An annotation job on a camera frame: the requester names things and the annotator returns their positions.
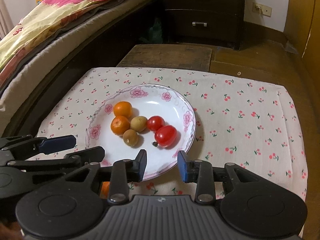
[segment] cherry tomato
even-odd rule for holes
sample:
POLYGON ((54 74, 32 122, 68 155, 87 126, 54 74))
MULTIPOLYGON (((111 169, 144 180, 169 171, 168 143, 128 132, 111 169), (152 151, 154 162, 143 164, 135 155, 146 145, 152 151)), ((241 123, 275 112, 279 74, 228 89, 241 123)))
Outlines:
POLYGON ((154 146, 160 145, 162 148, 166 148, 174 142, 177 137, 177 129, 172 125, 166 125, 161 127, 155 133, 155 142, 152 143, 154 146))
POLYGON ((165 125, 162 117, 155 115, 147 121, 147 127, 150 131, 156 132, 165 125))

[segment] tablecloth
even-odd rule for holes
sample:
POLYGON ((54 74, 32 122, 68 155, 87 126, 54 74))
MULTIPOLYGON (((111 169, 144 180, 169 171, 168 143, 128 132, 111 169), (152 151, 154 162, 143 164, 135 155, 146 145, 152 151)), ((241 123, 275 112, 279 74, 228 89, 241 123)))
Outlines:
MULTIPOLYGON (((294 102, 283 86, 221 74, 159 68, 93 68, 42 122, 38 137, 73 134, 74 149, 33 160, 63 158, 85 149, 86 129, 96 109, 110 95, 132 85, 160 84, 177 90, 196 114, 191 159, 223 167, 227 162, 268 179, 305 200, 307 163, 294 102)), ((180 181, 178 168, 149 181, 129 183, 130 194, 195 193, 196 184, 180 181)), ((216 183, 216 197, 224 196, 216 183)))

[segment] mattress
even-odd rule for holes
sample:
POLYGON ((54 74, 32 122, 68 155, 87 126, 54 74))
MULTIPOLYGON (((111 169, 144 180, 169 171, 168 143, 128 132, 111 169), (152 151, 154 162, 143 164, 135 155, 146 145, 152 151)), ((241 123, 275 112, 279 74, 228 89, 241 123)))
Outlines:
POLYGON ((150 0, 125 0, 123 3, 99 12, 84 23, 58 36, 35 55, 16 74, 0 98, 0 134, 31 92, 55 66, 74 49, 84 47, 115 22, 143 7, 150 0))

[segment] electrical outlet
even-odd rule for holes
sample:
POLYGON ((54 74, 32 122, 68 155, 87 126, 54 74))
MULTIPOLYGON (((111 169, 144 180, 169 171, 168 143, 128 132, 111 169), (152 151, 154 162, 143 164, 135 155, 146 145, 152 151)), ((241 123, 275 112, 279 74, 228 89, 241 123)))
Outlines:
POLYGON ((261 15, 271 17, 272 8, 269 6, 254 2, 252 5, 252 11, 255 13, 259 13, 261 15))

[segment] white plate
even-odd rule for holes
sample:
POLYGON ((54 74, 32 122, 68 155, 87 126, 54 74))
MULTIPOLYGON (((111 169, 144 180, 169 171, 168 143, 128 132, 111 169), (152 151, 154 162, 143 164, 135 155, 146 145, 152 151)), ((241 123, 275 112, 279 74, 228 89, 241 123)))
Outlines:
POLYGON ((186 153, 196 134, 196 118, 190 103, 177 91, 164 86, 145 84, 128 87, 109 97, 92 115, 87 129, 86 147, 102 146, 105 158, 101 166, 111 166, 123 159, 134 159, 140 149, 147 151, 147 167, 143 180, 153 179, 168 171, 177 163, 179 150, 186 153), (161 116, 166 124, 173 125, 178 136, 169 148, 154 147, 154 133, 146 128, 140 134, 135 147, 127 146, 122 137, 115 135, 110 124, 114 119, 113 106, 120 102, 130 102, 133 115, 150 118, 161 116))

